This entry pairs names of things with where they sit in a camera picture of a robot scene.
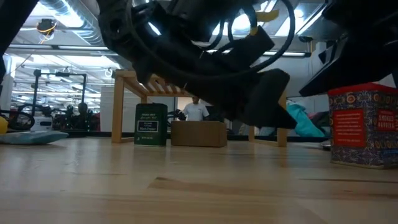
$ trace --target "wood grain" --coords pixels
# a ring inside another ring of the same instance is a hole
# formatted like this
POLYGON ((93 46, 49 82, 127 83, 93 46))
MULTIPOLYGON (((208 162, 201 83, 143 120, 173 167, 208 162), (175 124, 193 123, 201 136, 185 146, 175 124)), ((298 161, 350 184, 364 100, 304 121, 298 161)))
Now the wood grain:
POLYGON ((396 223, 397 174, 293 144, 0 146, 0 223, 396 223))

